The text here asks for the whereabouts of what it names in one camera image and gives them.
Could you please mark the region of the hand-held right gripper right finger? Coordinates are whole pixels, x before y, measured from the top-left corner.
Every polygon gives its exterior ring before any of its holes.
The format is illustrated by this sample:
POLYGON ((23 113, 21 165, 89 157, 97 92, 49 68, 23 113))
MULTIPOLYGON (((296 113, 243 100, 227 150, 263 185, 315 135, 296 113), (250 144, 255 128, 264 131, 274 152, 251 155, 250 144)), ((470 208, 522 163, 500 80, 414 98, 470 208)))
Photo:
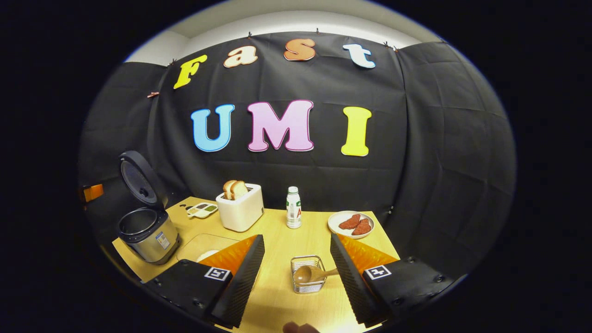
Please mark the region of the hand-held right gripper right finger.
POLYGON ((417 257, 396 259, 342 234, 332 234, 330 252, 355 318, 366 327, 406 320, 456 286, 417 257))

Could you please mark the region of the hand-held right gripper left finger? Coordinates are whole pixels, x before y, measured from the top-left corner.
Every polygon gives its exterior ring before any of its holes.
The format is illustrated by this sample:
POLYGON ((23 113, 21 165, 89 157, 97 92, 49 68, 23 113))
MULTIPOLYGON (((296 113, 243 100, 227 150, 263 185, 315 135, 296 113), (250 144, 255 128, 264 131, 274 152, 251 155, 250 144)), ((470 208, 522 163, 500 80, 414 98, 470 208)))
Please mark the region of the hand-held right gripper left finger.
POLYGON ((143 286, 193 320, 233 329, 240 327, 264 254, 264 236, 256 234, 201 261, 179 260, 143 286))

